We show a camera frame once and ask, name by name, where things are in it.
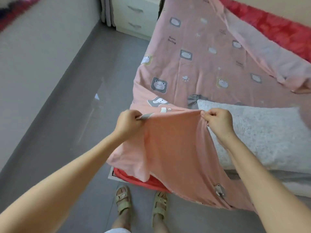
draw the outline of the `leg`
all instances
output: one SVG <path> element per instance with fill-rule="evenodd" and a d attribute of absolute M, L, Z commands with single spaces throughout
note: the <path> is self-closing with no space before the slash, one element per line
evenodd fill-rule
<path fill-rule="evenodd" d="M 158 194 L 159 197 L 167 200 L 167 196 L 165 192 L 160 192 Z M 166 210 L 166 206 L 162 203 L 157 202 L 155 204 L 156 208 L 162 208 L 164 210 Z M 169 229 L 167 228 L 166 224 L 164 223 L 164 216 L 157 213 L 156 215 L 154 215 L 153 217 L 153 232 L 154 233 L 169 233 Z"/>
<path fill-rule="evenodd" d="M 126 189 L 124 187 L 121 187 L 117 191 L 117 195 L 120 195 L 124 192 L 126 192 Z M 117 201 L 117 206 L 119 206 L 120 204 L 124 202 L 130 202 L 129 197 L 125 197 L 122 200 Z M 115 229 L 115 228 L 124 228 L 124 229 L 131 231 L 131 210 L 130 208 L 126 208 L 122 210 L 121 212 L 119 212 L 118 218 L 115 220 L 115 222 L 112 224 L 112 227 L 111 227 L 111 229 Z"/>

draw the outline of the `floor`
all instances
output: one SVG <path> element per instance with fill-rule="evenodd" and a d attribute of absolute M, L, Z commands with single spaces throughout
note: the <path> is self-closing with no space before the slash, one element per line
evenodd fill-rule
<path fill-rule="evenodd" d="M 31 186 L 93 147 L 114 129 L 133 99 L 132 85 L 148 41 L 102 24 L 93 31 L 0 175 L 0 211 Z M 105 164 L 59 232 L 100 233 L 117 217 L 114 195 L 123 185 L 107 179 Z M 132 231 L 151 232 L 155 191 L 129 184 Z M 208 208 L 168 196 L 171 232 L 265 232 L 248 211 Z"/>

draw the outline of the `white pillow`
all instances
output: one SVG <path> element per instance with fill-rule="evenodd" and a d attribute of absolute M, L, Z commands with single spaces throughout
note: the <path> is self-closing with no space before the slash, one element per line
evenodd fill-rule
<path fill-rule="evenodd" d="M 311 131 L 300 118 L 299 108 L 259 108 L 198 100 L 200 110 L 227 109 L 237 136 L 268 169 L 311 173 Z M 219 162 L 235 169 L 225 149 L 208 128 Z"/>

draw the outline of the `drawer handle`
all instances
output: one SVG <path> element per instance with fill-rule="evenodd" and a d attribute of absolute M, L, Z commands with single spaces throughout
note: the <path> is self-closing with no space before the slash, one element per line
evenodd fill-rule
<path fill-rule="evenodd" d="M 141 29 L 142 27 L 140 25 L 137 25 L 137 24 L 132 24 L 132 23 L 128 23 L 130 26 L 132 26 L 134 29 L 138 30 L 138 29 Z"/>
<path fill-rule="evenodd" d="M 137 9 L 137 8 L 134 8 L 134 7 L 131 7 L 131 6 L 127 6 L 128 8 L 130 8 L 132 11 L 134 11 L 134 12 L 136 12 L 136 13 L 138 13 L 138 14 L 140 14 L 140 13 L 143 13 L 144 11 L 143 10 L 141 10 L 141 9 Z"/>

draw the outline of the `gray curtain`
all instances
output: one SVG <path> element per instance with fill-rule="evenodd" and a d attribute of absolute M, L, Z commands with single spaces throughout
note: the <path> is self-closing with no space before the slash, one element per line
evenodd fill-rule
<path fill-rule="evenodd" d="M 106 23 L 107 26 L 115 27 L 114 23 L 114 15 L 113 15 L 113 8 L 112 8 L 112 3 L 111 0 L 100 0 L 101 1 L 101 21 Z"/>

